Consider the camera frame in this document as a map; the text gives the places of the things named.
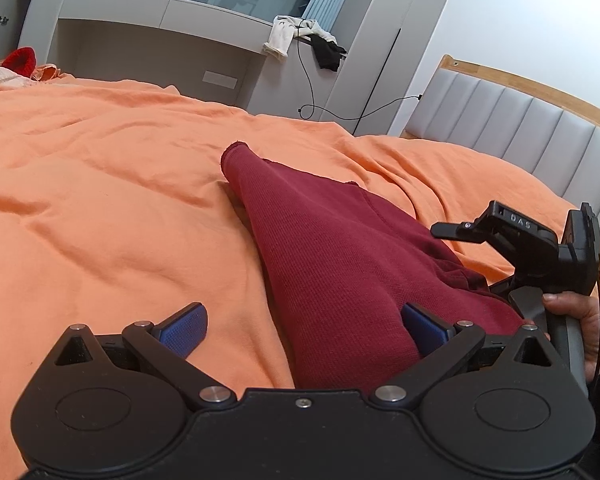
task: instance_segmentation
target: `metal screw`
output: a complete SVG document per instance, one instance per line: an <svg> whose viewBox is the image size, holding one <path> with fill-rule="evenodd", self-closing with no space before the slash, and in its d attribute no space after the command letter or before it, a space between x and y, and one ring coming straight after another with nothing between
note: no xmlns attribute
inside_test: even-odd
<svg viewBox="0 0 600 480"><path fill-rule="evenodd" d="M400 386L380 386L376 390L376 397L384 402L398 402L407 396L407 392Z"/></svg>
<svg viewBox="0 0 600 480"><path fill-rule="evenodd" d="M207 386L200 390L199 395L205 402L225 402L231 397L231 390L224 386Z"/></svg>
<svg viewBox="0 0 600 480"><path fill-rule="evenodd" d="M305 408L310 408L312 404L313 403L311 402L311 399L298 399L298 400L296 400L296 406L298 408L302 408L303 410Z"/></svg>

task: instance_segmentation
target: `black cable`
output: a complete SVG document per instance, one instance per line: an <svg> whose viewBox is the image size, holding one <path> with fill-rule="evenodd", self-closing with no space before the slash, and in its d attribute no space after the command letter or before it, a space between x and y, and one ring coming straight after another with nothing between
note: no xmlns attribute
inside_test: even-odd
<svg viewBox="0 0 600 480"><path fill-rule="evenodd" d="M298 46L298 59L300 60L300 64L302 65L302 69L304 70L304 75L306 76L306 80L309 82L309 88L311 89L311 105L304 105L302 108L298 108L298 113L300 114L300 118L308 121L309 119L311 119L314 114L315 114L315 109L317 108L315 105L315 97L314 97L314 86L311 84L311 78L309 77L309 73L306 71L306 68L304 67L304 62L302 61L302 56L300 56L300 26L298 25L298 39L296 40L296 45ZM311 115L308 116L307 118L302 117L302 109L305 106L311 106Z"/></svg>
<svg viewBox="0 0 600 480"><path fill-rule="evenodd" d="M598 276L598 304L600 307L600 276ZM600 334L598 336L598 358L596 359L596 371L593 374L593 380L589 388L589 398L593 399L596 393L596 386L598 386L598 378L600 376Z"/></svg>
<svg viewBox="0 0 600 480"><path fill-rule="evenodd" d="M391 101L390 103L387 103L381 107L379 107L378 109L369 112L368 114L364 114L361 115L360 117L354 117L352 119L346 119L344 117L340 117L337 114L334 114L332 111L327 110L327 108L322 108L321 106L318 106L315 104L315 95L314 95L314 86L311 83L311 78L309 77L309 73L306 70L306 67L304 66L304 62L302 61L302 56L300 55L300 35L298 34L298 40L296 41L296 43L298 44L298 58L300 59L300 64L302 65L302 69L304 70L304 75L306 76L306 80L309 82L309 88L311 90L311 104L310 105L302 105L301 107L298 108L298 113L300 114L300 118L303 121L308 121L310 120L314 114L315 114L315 110L316 108L318 110L323 110L325 112L327 112L328 114L331 114L332 116L336 117L337 119L340 119L341 121L360 121L362 119L364 119L365 117L369 117L369 115L373 115L376 112L379 112L380 110L382 110L383 108L387 108L388 106L391 106L394 103L397 103L398 101L404 101L405 99L411 99L411 98L416 98L418 100L420 100L420 98L422 97L422 95L410 95L408 97L400 97L398 99L394 99L393 101ZM302 116L302 110L304 110L307 107L311 107L311 115L309 115L308 117L303 117Z"/></svg>
<svg viewBox="0 0 600 480"><path fill-rule="evenodd" d="M387 104L385 104L385 105L377 108L373 112L369 112L368 114L361 115L360 117L353 117L351 119L340 117L339 115L334 114L332 111L327 110L327 108L322 108L321 106L316 105L315 101L314 101L313 104L310 104L310 105L302 105L302 107L298 108L298 113L300 114L300 118L301 119L303 119L305 121L308 121L312 117L313 114L311 114L308 118L302 117L302 110L304 110L305 108L307 108L308 106L310 106L311 108L318 108L318 110L324 110L328 114L331 114L332 116L340 119L341 121L357 121L357 120L360 120L360 119L364 119L365 117L369 117L369 115L373 115L376 112L379 112L380 110L382 110L383 108L387 108L388 106L391 106L392 104L397 103L398 101L404 101L405 99L420 99L421 97L422 97L421 95L410 95L408 97L400 97L398 99L394 99L390 103L387 103Z"/></svg>

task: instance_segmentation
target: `red sweater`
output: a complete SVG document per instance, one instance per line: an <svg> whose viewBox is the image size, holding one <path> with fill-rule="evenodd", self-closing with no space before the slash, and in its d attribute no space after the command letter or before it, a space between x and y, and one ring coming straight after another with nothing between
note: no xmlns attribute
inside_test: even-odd
<svg viewBox="0 0 600 480"><path fill-rule="evenodd" d="M298 388L370 391L413 365L405 303L487 333L520 326L482 275L384 198L263 160L243 142L221 165L250 218Z"/></svg>

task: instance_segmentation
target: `light switch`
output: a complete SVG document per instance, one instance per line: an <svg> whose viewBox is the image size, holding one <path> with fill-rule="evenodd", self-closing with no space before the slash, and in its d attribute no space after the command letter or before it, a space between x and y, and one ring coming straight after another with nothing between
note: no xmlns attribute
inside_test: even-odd
<svg viewBox="0 0 600 480"><path fill-rule="evenodd" d="M205 76L202 78L205 83L211 83L212 85L224 86L225 88L235 89L235 85L238 80L235 77L229 77L227 75L217 74L215 72L205 72Z"/></svg>

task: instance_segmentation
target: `white towel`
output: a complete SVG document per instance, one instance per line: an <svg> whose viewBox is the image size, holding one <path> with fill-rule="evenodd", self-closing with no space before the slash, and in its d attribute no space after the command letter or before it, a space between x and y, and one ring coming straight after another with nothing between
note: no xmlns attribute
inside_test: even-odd
<svg viewBox="0 0 600 480"><path fill-rule="evenodd" d="M267 54L284 61L293 38L301 38L312 34L317 34L326 41L333 41L333 43L338 44L336 38L322 30L322 27L315 20L303 20L292 16L276 16L276 19L273 20L269 41L264 44L264 50Z"/></svg>

